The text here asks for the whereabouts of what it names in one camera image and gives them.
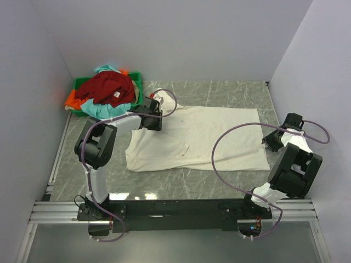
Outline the cream white t-shirt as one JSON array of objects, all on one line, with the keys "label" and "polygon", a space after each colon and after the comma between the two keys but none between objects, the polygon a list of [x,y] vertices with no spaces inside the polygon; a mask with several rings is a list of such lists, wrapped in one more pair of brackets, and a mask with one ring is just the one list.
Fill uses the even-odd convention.
[{"label": "cream white t-shirt", "polygon": [[162,119],[161,131],[133,131],[125,151],[128,170],[269,170],[257,109],[182,106],[164,91],[156,99],[163,114],[175,111]]}]

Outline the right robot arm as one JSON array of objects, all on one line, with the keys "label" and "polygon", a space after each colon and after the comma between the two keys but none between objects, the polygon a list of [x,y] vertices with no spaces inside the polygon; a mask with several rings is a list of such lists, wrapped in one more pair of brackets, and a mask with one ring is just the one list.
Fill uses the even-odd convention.
[{"label": "right robot arm", "polygon": [[314,153],[303,137],[303,117],[289,113],[280,128],[262,139],[262,143],[273,152],[282,150],[271,169],[268,181],[251,190],[254,196],[246,194],[241,204],[241,214],[254,218],[270,203],[285,198],[304,198],[321,167],[322,157]]}]

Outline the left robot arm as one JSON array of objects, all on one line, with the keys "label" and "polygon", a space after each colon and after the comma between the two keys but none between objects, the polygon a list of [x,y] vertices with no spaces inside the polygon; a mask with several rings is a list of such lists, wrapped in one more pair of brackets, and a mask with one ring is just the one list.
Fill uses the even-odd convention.
[{"label": "left robot arm", "polygon": [[110,212],[109,193],[104,167],[110,161],[116,138],[138,130],[162,130],[162,99],[145,98],[143,103],[118,117],[87,120],[74,148],[86,174],[87,193],[84,201],[90,213],[104,220]]}]

